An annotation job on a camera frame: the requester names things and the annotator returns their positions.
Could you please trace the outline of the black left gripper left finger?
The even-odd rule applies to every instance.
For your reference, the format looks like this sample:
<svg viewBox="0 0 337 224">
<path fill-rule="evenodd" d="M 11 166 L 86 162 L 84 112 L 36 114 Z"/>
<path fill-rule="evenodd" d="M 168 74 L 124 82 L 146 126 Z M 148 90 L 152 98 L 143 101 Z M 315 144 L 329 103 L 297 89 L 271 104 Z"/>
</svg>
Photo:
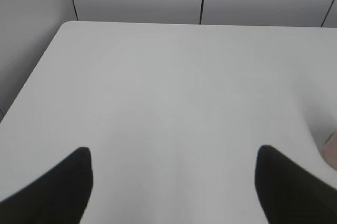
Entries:
<svg viewBox="0 0 337 224">
<path fill-rule="evenodd" d="M 1 223 L 80 223 L 93 188 L 90 149 L 79 147 L 1 201 Z"/>
</svg>

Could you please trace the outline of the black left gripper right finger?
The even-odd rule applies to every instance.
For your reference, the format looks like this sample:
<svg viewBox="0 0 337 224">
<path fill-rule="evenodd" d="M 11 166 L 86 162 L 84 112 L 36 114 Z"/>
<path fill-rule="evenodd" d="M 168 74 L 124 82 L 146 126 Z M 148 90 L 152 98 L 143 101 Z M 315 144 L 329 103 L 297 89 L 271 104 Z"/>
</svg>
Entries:
<svg viewBox="0 0 337 224">
<path fill-rule="evenodd" d="M 268 223 L 336 223 L 336 189 L 270 145 L 257 152 L 255 189 Z"/>
</svg>

